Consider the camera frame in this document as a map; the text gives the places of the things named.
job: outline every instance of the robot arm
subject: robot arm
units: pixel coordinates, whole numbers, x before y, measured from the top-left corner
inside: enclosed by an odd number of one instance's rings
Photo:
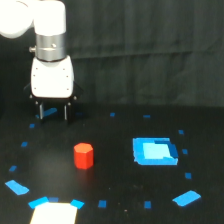
[[[37,0],[0,0],[0,34],[14,39],[33,27]]]

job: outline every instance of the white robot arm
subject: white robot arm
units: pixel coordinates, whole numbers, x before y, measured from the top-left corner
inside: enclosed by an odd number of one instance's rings
[[[70,99],[74,73],[66,54],[66,12],[61,1],[0,0],[0,34],[17,38],[34,27],[36,46],[31,71],[34,98]]]

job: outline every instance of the black curtain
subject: black curtain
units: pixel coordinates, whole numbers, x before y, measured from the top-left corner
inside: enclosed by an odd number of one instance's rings
[[[83,102],[224,106],[223,1],[63,2]],[[16,40],[0,38],[0,45],[2,67],[14,64],[20,73],[16,77],[10,67],[10,78],[0,81],[17,84],[19,98],[32,63],[24,48],[35,45],[35,35],[29,30]]]

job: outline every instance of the black surface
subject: black surface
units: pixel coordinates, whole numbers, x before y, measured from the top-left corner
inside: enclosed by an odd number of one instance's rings
[[[85,223],[223,223],[223,125],[221,109],[77,105],[83,117],[69,126],[62,111],[40,126],[33,107],[8,106],[0,120],[1,223],[28,224],[28,202],[59,197],[85,202],[77,224]],[[150,119],[143,119],[150,114]],[[34,129],[29,125],[35,123]],[[134,162],[134,137],[169,137],[179,153],[177,167],[140,166]],[[21,148],[23,141],[28,142]],[[95,165],[88,171],[74,166],[74,145],[94,147]],[[183,148],[189,155],[184,156]],[[14,173],[8,170],[17,165]],[[192,180],[185,179],[192,173]],[[16,180],[30,192],[17,196],[5,186]],[[194,190],[202,196],[186,208],[172,199]],[[99,200],[107,208],[99,209]],[[144,209],[151,201],[152,209]]]

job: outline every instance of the dark background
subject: dark background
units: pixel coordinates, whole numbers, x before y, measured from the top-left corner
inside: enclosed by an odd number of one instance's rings
[[[221,0],[64,0],[84,103],[224,105]],[[0,37],[0,94],[21,100],[35,34]]]
[[[23,94],[33,30],[14,40],[0,37],[0,223],[28,224],[28,202],[47,196],[85,202],[77,224],[223,224],[223,1],[64,3],[68,54],[85,90],[74,105],[82,115],[73,113],[69,126],[63,107],[40,125]],[[136,137],[169,137],[178,166],[133,162]],[[28,147],[21,148],[24,141]],[[80,142],[94,148],[87,172],[74,166]],[[10,173],[12,165],[17,170]],[[30,192],[15,195],[5,186],[12,179]],[[172,202],[189,190],[201,200],[185,208]],[[106,209],[98,208],[99,200],[107,201]],[[151,210],[144,201],[152,202]]]

